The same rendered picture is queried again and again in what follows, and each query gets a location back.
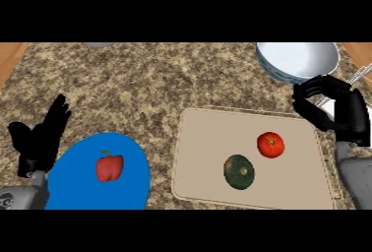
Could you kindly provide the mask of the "white bowl with blue pattern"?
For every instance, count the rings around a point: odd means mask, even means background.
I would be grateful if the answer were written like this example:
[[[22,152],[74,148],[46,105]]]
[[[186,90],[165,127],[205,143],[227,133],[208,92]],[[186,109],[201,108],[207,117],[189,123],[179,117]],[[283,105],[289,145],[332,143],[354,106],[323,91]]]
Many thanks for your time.
[[[340,62],[334,42],[257,42],[255,57],[269,75],[291,84],[331,75]]]

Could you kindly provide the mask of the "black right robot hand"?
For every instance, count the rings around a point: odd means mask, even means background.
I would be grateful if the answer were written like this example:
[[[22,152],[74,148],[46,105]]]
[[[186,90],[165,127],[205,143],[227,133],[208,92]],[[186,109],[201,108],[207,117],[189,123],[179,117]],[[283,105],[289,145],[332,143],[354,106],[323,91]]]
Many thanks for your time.
[[[313,95],[325,95],[334,100],[334,119],[309,102]],[[371,146],[371,119],[366,102],[359,89],[331,75],[316,76],[301,85],[294,85],[292,105],[297,113],[323,131],[332,130],[338,142],[350,142],[359,147]]]

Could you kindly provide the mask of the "blue round plate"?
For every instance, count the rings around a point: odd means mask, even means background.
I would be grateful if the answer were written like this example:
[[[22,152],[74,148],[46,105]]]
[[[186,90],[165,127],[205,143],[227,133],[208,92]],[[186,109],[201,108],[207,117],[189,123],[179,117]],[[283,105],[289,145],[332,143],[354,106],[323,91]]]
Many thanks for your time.
[[[47,176],[49,210],[143,209],[151,175],[136,140],[100,133],[63,153]]]

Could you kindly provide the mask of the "beige rectangular tray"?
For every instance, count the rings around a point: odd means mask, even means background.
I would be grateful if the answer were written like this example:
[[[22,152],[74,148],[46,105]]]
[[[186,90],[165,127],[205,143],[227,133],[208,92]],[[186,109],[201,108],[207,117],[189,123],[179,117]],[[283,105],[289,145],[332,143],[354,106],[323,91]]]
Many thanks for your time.
[[[276,133],[285,142],[278,158],[264,157],[257,137]],[[224,163],[242,155],[254,181],[236,190],[224,178]],[[171,191],[183,200],[282,210],[334,208],[326,164],[314,126],[307,120],[247,112],[189,108],[180,117]]]

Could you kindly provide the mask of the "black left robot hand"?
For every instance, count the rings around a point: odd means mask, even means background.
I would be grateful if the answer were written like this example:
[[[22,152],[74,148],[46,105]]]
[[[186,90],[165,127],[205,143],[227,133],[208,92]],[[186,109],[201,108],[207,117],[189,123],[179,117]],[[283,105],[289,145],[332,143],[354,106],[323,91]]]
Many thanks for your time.
[[[22,122],[9,124],[13,148],[21,154],[19,177],[28,178],[28,173],[37,170],[50,171],[69,115],[65,96],[59,94],[50,105],[44,121],[34,128],[30,128]]]

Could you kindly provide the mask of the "dark green squash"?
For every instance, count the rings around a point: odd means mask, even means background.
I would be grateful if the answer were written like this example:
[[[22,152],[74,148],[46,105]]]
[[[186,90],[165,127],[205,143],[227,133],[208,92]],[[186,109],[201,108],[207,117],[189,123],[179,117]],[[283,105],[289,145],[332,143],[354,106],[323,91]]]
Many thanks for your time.
[[[244,190],[254,181],[254,167],[242,155],[229,157],[224,163],[224,178],[230,187]]]

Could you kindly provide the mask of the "red bell pepper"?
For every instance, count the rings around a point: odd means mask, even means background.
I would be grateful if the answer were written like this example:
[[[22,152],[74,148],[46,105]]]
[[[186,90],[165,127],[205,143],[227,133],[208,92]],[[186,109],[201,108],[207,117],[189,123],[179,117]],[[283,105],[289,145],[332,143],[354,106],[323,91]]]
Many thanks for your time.
[[[108,150],[102,151],[105,155],[96,161],[96,175],[103,182],[114,181],[120,178],[124,169],[124,157],[112,156]]]

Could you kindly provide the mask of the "red tomato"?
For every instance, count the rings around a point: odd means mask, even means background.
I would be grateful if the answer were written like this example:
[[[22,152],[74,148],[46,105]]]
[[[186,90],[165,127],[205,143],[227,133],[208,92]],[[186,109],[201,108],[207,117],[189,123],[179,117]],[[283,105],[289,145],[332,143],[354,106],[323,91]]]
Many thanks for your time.
[[[257,137],[257,148],[264,157],[278,158],[285,152],[282,137],[273,132],[263,133]]]

